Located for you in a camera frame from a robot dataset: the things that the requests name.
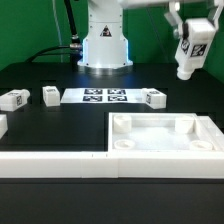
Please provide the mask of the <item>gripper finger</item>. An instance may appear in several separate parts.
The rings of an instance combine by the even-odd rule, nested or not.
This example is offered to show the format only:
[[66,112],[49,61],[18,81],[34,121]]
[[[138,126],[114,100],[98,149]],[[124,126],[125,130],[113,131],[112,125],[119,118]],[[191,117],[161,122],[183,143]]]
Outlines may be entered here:
[[178,1],[170,1],[164,16],[170,26],[173,28],[173,36],[175,39],[183,37],[183,20],[179,15],[180,3]]
[[209,14],[207,22],[210,30],[217,31],[219,29],[219,17],[224,10],[224,0],[206,0]]

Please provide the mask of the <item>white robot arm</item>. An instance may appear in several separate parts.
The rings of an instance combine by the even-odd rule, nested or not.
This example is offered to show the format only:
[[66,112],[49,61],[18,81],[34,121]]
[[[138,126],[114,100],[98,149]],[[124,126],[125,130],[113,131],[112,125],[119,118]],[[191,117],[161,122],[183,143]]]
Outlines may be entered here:
[[[180,4],[210,1],[207,18],[182,21]],[[165,5],[164,14],[174,28],[179,45],[175,54],[178,75],[187,79],[195,69],[202,68],[213,38],[224,0],[87,0],[88,34],[82,42],[83,55],[78,65],[94,70],[117,70],[130,67],[128,40],[123,35],[123,10]]]

